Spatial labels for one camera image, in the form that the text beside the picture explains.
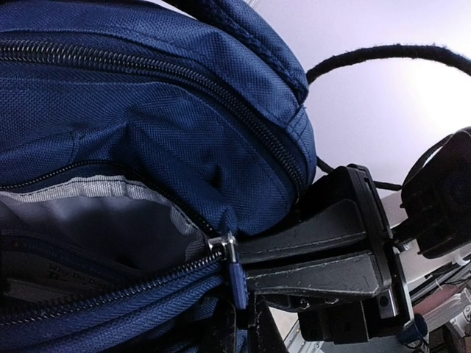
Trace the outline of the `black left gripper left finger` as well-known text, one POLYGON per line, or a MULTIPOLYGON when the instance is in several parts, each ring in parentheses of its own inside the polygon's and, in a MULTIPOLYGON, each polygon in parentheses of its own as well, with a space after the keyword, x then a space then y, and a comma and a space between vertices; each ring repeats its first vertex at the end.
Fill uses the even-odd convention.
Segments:
POLYGON ((205 329, 205 351, 234 353, 236 349, 236 309, 226 296, 219 296, 205 329))

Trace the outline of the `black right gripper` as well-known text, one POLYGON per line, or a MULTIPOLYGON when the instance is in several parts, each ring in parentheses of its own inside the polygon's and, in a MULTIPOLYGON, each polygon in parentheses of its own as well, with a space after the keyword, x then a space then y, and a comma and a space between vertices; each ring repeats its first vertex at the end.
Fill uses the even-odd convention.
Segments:
POLYGON ((239 243, 241 256, 312 254, 306 263, 247 270, 259 294, 302 296, 307 341, 363 343, 395 336, 412 319, 403 270, 375 183, 365 167, 338 167, 314 183, 316 215, 279 233, 239 243))

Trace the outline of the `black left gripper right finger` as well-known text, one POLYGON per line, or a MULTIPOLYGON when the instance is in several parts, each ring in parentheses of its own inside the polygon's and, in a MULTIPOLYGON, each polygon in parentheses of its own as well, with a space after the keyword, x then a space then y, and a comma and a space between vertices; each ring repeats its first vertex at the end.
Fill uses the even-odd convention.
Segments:
POLYGON ((288 351, 265 298, 254 293, 249 295, 248 350, 252 353, 288 351))

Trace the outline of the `navy blue student backpack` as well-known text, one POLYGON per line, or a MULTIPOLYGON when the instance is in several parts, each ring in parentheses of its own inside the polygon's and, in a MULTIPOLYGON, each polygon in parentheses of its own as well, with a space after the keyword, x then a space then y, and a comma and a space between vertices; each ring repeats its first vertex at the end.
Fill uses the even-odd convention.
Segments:
POLYGON ((206 352, 313 182, 305 72, 244 1, 1 3, 1 350, 206 352))

